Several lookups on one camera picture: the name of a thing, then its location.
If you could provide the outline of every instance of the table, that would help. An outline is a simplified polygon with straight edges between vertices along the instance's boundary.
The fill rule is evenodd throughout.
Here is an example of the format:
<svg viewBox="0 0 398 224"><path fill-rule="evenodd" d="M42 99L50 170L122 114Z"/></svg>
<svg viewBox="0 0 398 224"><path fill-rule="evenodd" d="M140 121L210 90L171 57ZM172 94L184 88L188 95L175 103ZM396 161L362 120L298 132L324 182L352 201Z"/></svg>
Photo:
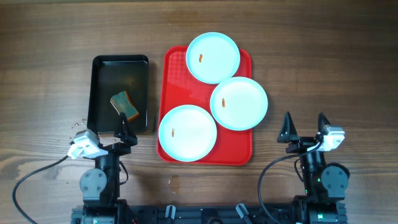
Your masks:
<svg viewBox="0 0 398 224"><path fill-rule="evenodd" d="M12 188L34 169L62 158L84 129L91 62L97 55L149 57L149 129L124 156L130 205L258 204L257 179L285 155L276 138L290 111L301 136L317 115L344 127L326 154L351 171L350 223L397 223L398 17L396 3L345 1L190 1L0 5L0 223L27 223ZM254 128L252 159L242 167L167 164L155 152L164 53L218 31L252 57L253 78L269 110ZM112 138L103 137L105 143ZM39 223L69 223L82 205L79 179L93 163L68 159L24 182L17 193ZM264 178L265 202L303 194L293 161Z"/></svg>

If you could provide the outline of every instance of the wooden table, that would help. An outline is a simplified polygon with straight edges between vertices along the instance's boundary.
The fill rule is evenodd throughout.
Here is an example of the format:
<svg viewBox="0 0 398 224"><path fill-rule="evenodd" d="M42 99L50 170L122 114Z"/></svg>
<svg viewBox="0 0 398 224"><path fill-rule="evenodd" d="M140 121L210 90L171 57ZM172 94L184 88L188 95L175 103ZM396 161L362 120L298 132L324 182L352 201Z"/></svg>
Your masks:
<svg viewBox="0 0 398 224"><path fill-rule="evenodd" d="M345 1L1 5L0 223L27 223L12 188L63 157L85 128L91 62L107 54L150 60L149 129L121 159L130 173L121 198L130 205L258 204L261 170L285 155L286 145L276 143L284 113L291 112L299 135L313 136L324 112L346 131L326 159L351 171L349 222L397 223L397 8ZM167 164L155 152L164 53L209 31L251 54L254 79L269 97L252 159L242 167ZM71 209L82 205L79 179L90 168L91 161L69 159L29 178L17 198L39 223L69 223ZM293 160L263 181L265 202L289 202L303 191Z"/></svg>

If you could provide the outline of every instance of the round plate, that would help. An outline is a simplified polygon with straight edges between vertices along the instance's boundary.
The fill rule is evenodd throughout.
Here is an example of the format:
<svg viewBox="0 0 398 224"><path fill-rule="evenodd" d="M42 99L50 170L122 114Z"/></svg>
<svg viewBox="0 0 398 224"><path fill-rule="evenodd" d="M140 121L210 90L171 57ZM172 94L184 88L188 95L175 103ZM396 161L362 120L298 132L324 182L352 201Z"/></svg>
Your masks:
<svg viewBox="0 0 398 224"><path fill-rule="evenodd" d="M178 161L203 158L213 148L216 138L214 119L199 106L178 106L163 117L159 126L160 145Z"/></svg>
<svg viewBox="0 0 398 224"><path fill-rule="evenodd" d="M264 118L267 109L264 89L250 78L234 77L223 81L210 98L214 119L234 131L253 128Z"/></svg>
<svg viewBox="0 0 398 224"><path fill-rule="evenodd" d="M238 46L227 35L209 32L195 38L187 49L187 67L199 81L217 84L238 70Z"/></svg>

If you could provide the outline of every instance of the black cable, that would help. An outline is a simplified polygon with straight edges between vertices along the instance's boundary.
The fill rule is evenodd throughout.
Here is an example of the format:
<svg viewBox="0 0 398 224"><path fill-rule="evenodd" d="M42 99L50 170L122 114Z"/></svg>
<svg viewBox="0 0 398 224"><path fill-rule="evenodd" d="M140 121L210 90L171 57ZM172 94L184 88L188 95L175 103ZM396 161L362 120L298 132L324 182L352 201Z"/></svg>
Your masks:
<svg viewBox="0 0 398 224"><path fill-rule="evenodd" d="M37 222L33 221L33 219L31 219L31 217L29 217L29 216L23 211L23 209L21 208L21 206L19 206L18 201L17 201L17 196L16 196L16 195L17 195L17 188L18 188L18 186L19 186L24 180L26 180L28 177L30 177L30 176L32 176L32 175L34 175L34 174L37 174L38 172L43 171L43 170L45 170L45 169L51 168L51 167L53 167L53 166L56 166L56 165L60 164L61 162L63 162L63 161L64 161L65 159L67 159L67 158L68 158L68 156L65 156L64 158L60 159L58 162L54 162L53 164L50 164L50 165L45 166L45 167L43 167L43 168L37 169L37 170L31 172L30 174L27 174L25 177L23 177L21 180L19 180L19 181L17 182L17 184L15 185L14 190L12 191L12 201L14 201L14 205L17 207L18 211L19 211L28 221L30 221L31 223L37 224Z"/></svg>
<svg viewBox="0 0 398 224"><path fill-rule="evenodd" d="M297 159L296 161L294 161L294 170L296 170L296 174L298 175L298 177L300 178L301 182L304 182L303 177L301 177L299 171L297 170L297 161L299 161L300 159Z"/></svg>
<svg viewBox="0 0 398 224"><path fill-rule="evenodd" d="M119 164L122 166L124 172L125 172L126 175L127 175L127 179L126 179L125 181L123 181L123 182L120 182L120 185L123 185L123 184L127 183L128 179L129 179L129 173L127 172L127 169L126 169L126 167L124 166L124 164L122 163L122 161L119 161Z"/></svg>
<svg viewBox="0 0 398 224"><path fill-rule="evenodd" d="M265 213L268 215L268 217L269 217L272 221L276 222L276 224L281 224L281 223L280 223L278 220L276 220L276 219L268 212L266 206L264 205L264 202L262 201L262 197L261 197L261 181L262 181L262 178L263 178L264 174L265 174L265 173L267 172L267 170L268 170L271 166L273 166L275 163L280 162L280 161L284 161L285 159L291 159L291 158L298 157L298 156L304 156L304 155L307 155L307 154L309 154L309 153L311 153L311 152L315 152L316 150L319 149L319 147L321 147L321 145L322 145L322 142L320 141L320 142L318 143L318 145L317 145L315 148L313 148L313 149L311 149L311 150L309 150L309 151L307 151L307 152L304 152L304 153L301 153L301 154L289 155L289 156L285 156L285 157L281 157L281 158L279 158L279 159L276 159L276 160L274 160L273 162L271 162L270 164L268 164L268 166L266 166L266 168L264 168L264 170L261 172L261 175L260 175L260 178L259 178L259 183L258 183L258 185L257 185L257 193L258 193L258 196L259 196L259 201L260 201L260 204L261 204L262 209L265 211Z"/></svg>

